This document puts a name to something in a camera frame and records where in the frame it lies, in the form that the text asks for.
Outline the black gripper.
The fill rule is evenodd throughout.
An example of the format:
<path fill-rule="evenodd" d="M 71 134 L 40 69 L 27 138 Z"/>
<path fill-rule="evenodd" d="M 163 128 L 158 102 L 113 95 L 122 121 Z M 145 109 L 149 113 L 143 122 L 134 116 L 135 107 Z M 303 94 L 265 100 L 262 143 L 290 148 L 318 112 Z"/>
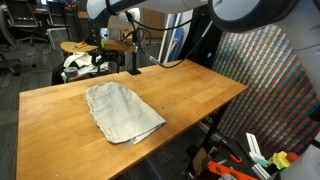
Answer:
<path fill-rule="evenodd" d="M 96 60 L 94 61 L 94 65 L 97 68 L 97 72 L 101 71 L 101 65 L 104 62 L 115 62 L 117 64 L 116 72 L 119 74 L 120 69 L 125 62 L 125 55 L 119 51 L 97 51 Z"/>

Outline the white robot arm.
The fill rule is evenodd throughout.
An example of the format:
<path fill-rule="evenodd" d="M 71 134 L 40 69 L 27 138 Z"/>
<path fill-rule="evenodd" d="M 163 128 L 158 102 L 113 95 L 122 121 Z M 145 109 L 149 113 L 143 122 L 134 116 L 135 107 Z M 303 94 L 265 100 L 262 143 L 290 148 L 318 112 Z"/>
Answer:
<path fill-rule="evenodd" d="M 108 28 L 133 8 L 176 14 L 203 7 L 209 22 L 232 33 L 276 25 L 288 35 L 316 95 L 320 98 L 320 0 L 88 0 L 90 20 Z"/>

